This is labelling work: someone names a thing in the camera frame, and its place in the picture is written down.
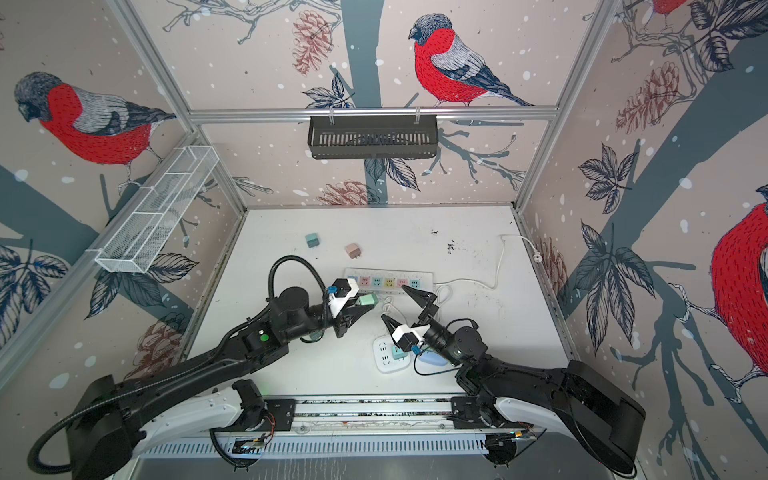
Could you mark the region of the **green plug adapter cluster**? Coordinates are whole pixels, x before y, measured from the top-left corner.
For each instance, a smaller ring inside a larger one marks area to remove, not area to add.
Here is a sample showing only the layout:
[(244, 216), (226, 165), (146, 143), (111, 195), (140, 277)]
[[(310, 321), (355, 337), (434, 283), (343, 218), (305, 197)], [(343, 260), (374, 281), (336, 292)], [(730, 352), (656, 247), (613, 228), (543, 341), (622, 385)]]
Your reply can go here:
[(355, 303), (356, 306), (370, 306), (370, 307), (375, 307), (377, 304), (378, 304), (378, 298), (374, 293), (366, 293), (366, 294), (360, 295), (357, 298)]

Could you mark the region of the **white square socket cube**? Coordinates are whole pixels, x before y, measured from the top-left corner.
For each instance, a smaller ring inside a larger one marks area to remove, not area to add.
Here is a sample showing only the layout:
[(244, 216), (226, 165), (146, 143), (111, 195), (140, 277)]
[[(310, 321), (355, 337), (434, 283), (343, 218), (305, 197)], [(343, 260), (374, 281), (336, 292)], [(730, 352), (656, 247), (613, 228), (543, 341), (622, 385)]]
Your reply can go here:
[(393, 359), (391, 353), (393, 345), (392, 339), (386, 335), (377, 337), (372, 342), (374, 362), (377, 370), (382, 374), (398, 372), (411, 365), (413, 355), (410, 352), (407, 359)]

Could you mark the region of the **teal plug adapter cluster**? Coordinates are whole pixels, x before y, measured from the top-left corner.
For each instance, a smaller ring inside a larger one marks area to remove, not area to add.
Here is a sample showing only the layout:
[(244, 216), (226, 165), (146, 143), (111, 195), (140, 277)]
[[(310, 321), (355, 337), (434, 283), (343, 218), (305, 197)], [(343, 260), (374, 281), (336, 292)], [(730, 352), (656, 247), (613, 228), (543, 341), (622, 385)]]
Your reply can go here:
[(394, 360), (403, 360), (403, 359), (407, 359), (407, 358), (408, 358), (408, 355), (409, 355), (409, 352), (408, 352), (408, 351), (404, 351), (404, 350), (402, 350), (402, 349), (401, 349), (400, 347), (398, 347), (397, 345), (393, 345), (393, 346), (392, 346), (392, 349), (391, 349), (391, 353), (392, 353), (392, 357), (393, 357), (393, 359), (394, 359)]

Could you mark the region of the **white multicolour power strip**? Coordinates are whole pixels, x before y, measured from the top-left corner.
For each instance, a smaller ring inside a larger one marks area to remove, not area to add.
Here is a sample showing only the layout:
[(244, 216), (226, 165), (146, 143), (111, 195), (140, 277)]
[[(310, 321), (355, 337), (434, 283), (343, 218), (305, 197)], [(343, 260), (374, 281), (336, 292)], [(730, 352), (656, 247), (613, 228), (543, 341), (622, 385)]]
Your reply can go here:
[(361, 292), (377, 295), (404, 294), (403, 286), (428, 292), (435, 289), (430, 272), (345, 268), (344, 276), (354, 279)]

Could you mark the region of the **pink plug adapter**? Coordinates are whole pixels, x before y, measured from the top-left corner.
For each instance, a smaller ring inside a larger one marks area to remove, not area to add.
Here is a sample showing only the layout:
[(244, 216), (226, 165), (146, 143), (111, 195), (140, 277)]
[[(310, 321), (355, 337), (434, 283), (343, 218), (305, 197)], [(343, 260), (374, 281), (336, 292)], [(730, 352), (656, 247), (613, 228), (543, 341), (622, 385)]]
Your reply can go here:
[(345, 252), (350, 259), (359, 258), (362, 254), (361, 248), (356, 243), (350, 243), (346, 245)]

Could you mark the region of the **blue square socket cube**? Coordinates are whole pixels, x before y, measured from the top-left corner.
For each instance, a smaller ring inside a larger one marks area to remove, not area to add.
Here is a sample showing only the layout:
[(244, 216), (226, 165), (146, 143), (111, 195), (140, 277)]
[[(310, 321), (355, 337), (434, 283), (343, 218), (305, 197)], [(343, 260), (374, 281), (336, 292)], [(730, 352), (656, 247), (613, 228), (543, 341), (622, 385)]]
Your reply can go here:
[(434, 351), (427, 350), (422, 352), (419, 355), (418, 360), (424, 364), (431, 365), (434, 367), (445, 367), (449, 364), (449, 362), (440, 356), (439, 354), (435, 353)]

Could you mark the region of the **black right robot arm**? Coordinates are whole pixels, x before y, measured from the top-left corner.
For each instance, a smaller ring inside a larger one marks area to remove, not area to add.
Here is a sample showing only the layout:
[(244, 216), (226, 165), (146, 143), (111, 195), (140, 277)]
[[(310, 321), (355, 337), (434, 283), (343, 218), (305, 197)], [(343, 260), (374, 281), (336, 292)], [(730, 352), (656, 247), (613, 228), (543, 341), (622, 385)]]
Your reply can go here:
[(451, 400), (449, 420), (457, 429), (495, 429), (490, 459), (512, 458), (508, 428), (537, 427), (574, 439), (614, 476), (637, 475), (636, 454), (646, 418), (643, 407), (584, 362), (541, 369), (512, 364), (489, 354), (478, 323), (469, 318), (437, 321), (435, 294), (405, 286), (421, 307), (415, 323), (388, 314), (381, 319), (394, 344), (416, 356), (432, 352), (450, 363), (463, 395)]

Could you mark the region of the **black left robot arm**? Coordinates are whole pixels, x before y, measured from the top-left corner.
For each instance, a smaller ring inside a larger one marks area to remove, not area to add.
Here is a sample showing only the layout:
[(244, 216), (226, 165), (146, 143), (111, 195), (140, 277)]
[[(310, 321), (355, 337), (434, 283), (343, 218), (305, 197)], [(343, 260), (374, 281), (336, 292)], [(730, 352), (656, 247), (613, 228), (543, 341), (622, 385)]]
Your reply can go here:
[(290, 287), (205, 353), (138, 379), (93, 381), (65, 425), (68, 472), (75, 479), (105, 479), (169, 440), (269, 424), (250, 374), (286, 356), (293, 340), (327, 329), (343, 337), (373, 307), (342, 281), (318, 305), (310, 305), (303, 288)]

